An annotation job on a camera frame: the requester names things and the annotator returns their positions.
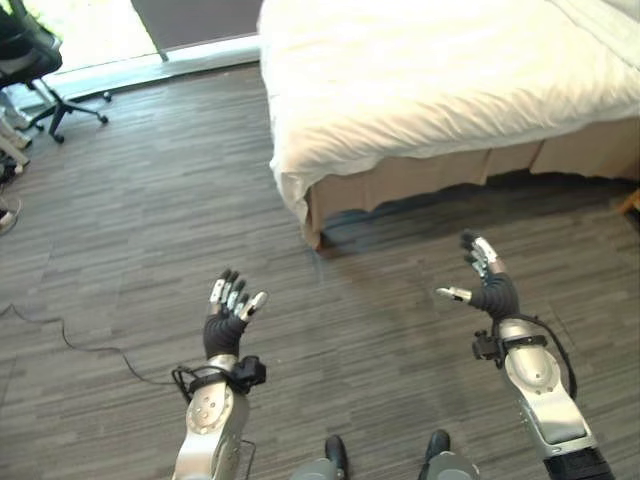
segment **cable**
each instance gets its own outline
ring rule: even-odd
[[[78,345],[74,345],[73,343],[71,343],[69,341],[69,338],[67,337],[67,331],[66,331],[66,327],[65,327],[65,322],[64,322],[64,318],[62,318],[62,317],[51,317],[51,318],[45,318],[45,319],[41,319],[41,320],[33,320],[33,319],[29,318],[27,315],[25,315],[24,313],[22,313],[13,303],[11,303],[7,307],[5,307],[2,311],[0,311],[0,318],[3,317],[4,315],[6,315],[9,312],[15,313],[18,318],[20,318],[22,321],[24,321],[26,323],[35,323],[35,324],[38,324],[38,325],[45,325],[45,324],[49,324],[49,323],[58,323],[59,322],[60,323],[60,333],[62,334],[62,340],[64,340],[64,343],[67,345],[67,347],[69,347],[72,350],[77,350],[79,352],[86,352],[86,353],[97,353],[97,352],[116,353],[116,354],[118,354],[118,355],[120,355],[122,357],[122,359],[124,360],[124,363],[127,365],[127,368],[129,369],[131,374],[134,377],[136,377],[138,380],[140,380],[141,382],[148,383],[149,385],[156,385],[156,386],[166,386],[166,385],[173,385],[174,384],[173,381],[162,382],[162,381],[158,381],[158,380],[151,380],[151,379],[148,379],[148,378],[140,375],[136,371],[136,369],[133,367],[133,365],[131,364],[131,361],[127,357],[127,354],[124,352],[123,349],[121,349],[119,347],[95,347],[95,348],[90,348],[90,347],[81,347],[81,346],[78,346]]]

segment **floor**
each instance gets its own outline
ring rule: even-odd
[[[546,478],[499,373],[474,360],[480,313],[436,298],[474,285],[457,235],[481,230],[508,262],[523,310],[568,349],[578,404],[618,479],[640,465],[638,234],[613,206],[633,186],[511,175],[335,218],[311,252],[268,169],[256,67],[122,94],[111,123],[73,115],[42,135],[6,193],[24,210],[0,238],[0,307],[62,315],[76,344],[126,349],[168,379],[202,361],[211,280],[231,265],[271,299],[245,354],[269,366],[251,393],[252,478],[282,480],[343,435],[354,479],[415,479],[430,432],[486,479]],[[114,354],[69,350],[57,324],[0,319],[0,478],[168,478],[184,435],[171,387]]]

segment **robotic arm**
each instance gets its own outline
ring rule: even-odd
[[[478,359],[493,360],[501,370],[550,478],[613,479],[574,402],[577,383],[561,343],[544,322],[520,312],[518,294],[505,265],[484,238],[466,231],[462,245],[467,250],[466,261],[482,279],[482,287],[446,287],[437,293],[483,310],[492,318],[490,334],[476,332],[474,354]],[[546,337],[534,334],[533,324],[545,328],[557,344],[569,369],[570,394],[562,385],[558,362],[546,349]]]
[[[226,270],[214,283],[203,331],[207,363],[195,370],[179,367],[173,372],[189,407],[187,434],[172,480],[235,478],[249,415],[246,394],[266,380],[266,367],[257,357],[238,360],[240,338],[267,301],[265,292],[252,298],[243,295],[245,282],[237,280],[238,272]]]

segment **black office chair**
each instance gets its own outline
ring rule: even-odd
[[[46,94],[53,99],[52,105],[32,118],[29,127],[35,126],[42,130],[43,127],[38,122],[43,118],[53,116],[51,125],[49,126],[49,135],[51,135],[57,143],[62,143],[64,142],[64,137],[57,133],[57,130],[62,118],[67,113],[73,113],[75,111],[90,113],[95,115],[101,123],[108,123],[109,118],[105,115],[102,115],[96,110],[63,99],[42,80],[43,76],[55,72],[62,66],[62,56],[60,55],[61,41],[29,14],[22,0],[9,0],[9,4],[11,5],[12,17],[16,23],[19,24],[22,32],[0,43],[0,48],[2,48],[3,43],[8,44],[9,42],[19,40],[28,41],[37,55],[31,55],[29,58],[32,59],[32,61],[19,70],[10,73],[2,72],[2,64],[0,63],[0,89],[9,85],[23,83],[30,90],[36,91],[43,99],[47,98]],[[34,83],[36,81],[39,81],[44,87],[46,94]],[[103,97],[107,102],[111,101],[111,95],[108,92],[105,93]]]

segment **mattress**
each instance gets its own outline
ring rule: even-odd
[[[600,14],[576,15],[576,3],[265,0],[270,165],[286,205],[303,222],[311,185],[386,157],[428,161],[638,116],[640,70],[616,42],[636,21],[598,0],[579,3]]]

